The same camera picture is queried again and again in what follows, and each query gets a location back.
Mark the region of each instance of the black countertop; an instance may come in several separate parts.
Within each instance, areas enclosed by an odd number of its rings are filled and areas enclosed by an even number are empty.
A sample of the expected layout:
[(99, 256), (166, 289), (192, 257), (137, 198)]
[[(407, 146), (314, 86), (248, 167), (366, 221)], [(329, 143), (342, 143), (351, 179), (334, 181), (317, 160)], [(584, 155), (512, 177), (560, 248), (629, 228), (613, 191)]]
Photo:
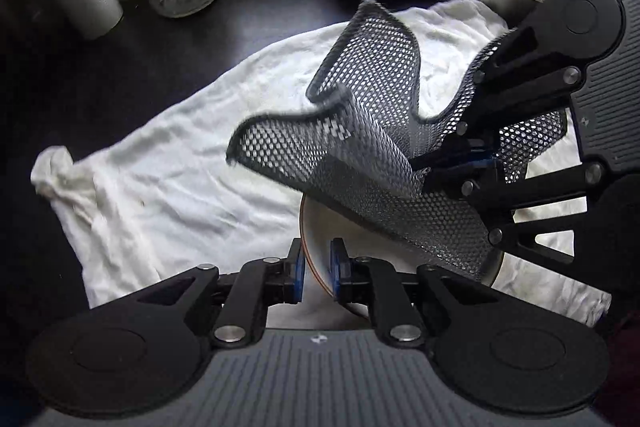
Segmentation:
[[(439, 0), (394, 3), (391, 9)], [(24, 349), (47, 325), (87, 309), (81, 266), (30, 172), (48, 146), (74, 160), (108, 147), (272, 42), (348, 20), (358, 0), (216, 0), (165, 19), (146, 0), (124, 4), (107, 35), (24, 74), (12, 93), (2, 193), (0, 379), (23, 378)]]

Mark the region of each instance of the black mesh organizer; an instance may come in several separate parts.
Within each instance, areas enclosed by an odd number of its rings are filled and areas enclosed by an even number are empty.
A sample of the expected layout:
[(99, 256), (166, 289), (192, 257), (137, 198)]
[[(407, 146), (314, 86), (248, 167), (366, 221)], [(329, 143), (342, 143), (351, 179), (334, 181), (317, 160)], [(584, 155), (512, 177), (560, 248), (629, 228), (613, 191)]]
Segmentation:
[[(458, 92), (434, 118), (418, 116), (420, 51), (391, 13), (365, 0), (306, 90), (316, 110), (264, 114), (243, 122), (227, 160), (301, 190), (346, 217), (424, 252), (421, 262), (480, 279), (498, 253), (476, 211), (444, 193), (421, 194), (428, 169), (409, 159), (437, 149), (474, 93), (473, 73), (500, 46), (482, 49)], [(555, 111), (500, 131), (507, 181), (566, 133)]]

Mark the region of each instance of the plate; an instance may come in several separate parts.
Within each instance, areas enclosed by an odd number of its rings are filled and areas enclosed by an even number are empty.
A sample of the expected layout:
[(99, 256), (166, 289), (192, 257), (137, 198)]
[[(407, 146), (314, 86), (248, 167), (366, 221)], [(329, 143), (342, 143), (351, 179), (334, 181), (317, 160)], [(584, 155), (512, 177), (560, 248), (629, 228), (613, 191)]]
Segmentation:
[[(324, 291), (332, 291), (329, 244), (334, 237), (341, 237), (349, 257), (370, 256), (389, 261), (399, 272), (415, 273), (420, 264), (433, 259), (424, 250), (406, 243), (393, 241), (380, 233), (341, 216), (322, 203), (304, 195), (300, 203), (300, 237), (306, 265), (311, 269)], [(503, 255), (497, 257), (491, 269), (484, 274), (482, 282), (491, 286), (500, 271)], [(357, 315), (367, 316), (367, 307), (351, 304), (346, 308)]]

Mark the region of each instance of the white cloth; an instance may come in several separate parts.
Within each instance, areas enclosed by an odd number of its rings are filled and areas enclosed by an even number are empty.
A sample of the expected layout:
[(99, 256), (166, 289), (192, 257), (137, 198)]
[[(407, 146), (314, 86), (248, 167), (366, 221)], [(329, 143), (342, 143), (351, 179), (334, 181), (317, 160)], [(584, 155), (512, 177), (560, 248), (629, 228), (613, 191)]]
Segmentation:
[[(411, 8), (397, 17), (420, 45), (425, 116), (447, 106), (474, 55), (506, 29), (475, 0)], [(252, 259), (286, 255), (300, 235), (301, 194), (227, 165), (226, 146), (235, 127), (253, 114), (310, 107), (306, 86), (344, 26), (266, 47), (121, 142), (79, 162), (63, 147), (40, 154), (31, 181), (51, 201), (82, 264), (91, 307), (200, 263), (229, 273)], [(555, 149), (538, 161), (541, 168), (566, 162), (565, 150), (575, 156), (575, 136)], [(583, 321), (600, 295), (513, 259), (506, 260), (497, 283)], [(268, 324), (328, 329), (350, 320), (306, 277), (303, 303), (276, 307)]]

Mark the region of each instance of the gray ribbed panel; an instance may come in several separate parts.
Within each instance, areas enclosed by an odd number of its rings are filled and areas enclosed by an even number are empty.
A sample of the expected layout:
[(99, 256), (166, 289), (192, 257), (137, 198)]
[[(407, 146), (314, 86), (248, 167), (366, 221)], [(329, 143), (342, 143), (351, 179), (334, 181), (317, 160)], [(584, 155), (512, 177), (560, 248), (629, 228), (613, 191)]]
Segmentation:
[(459, 397), (418, 351), (371, 330), (268, 330), (260, 343), (216, 355), (173, 403), (134, 418), (95, 421), (47, 410), (31, 427), (606, 427), (591, 410), (521, 419)]
[(600, 156), (613, 172), (640, 167), (640, 0), (623, 0), (618, 48), (587, 68), (572, 94), (582, 155)]

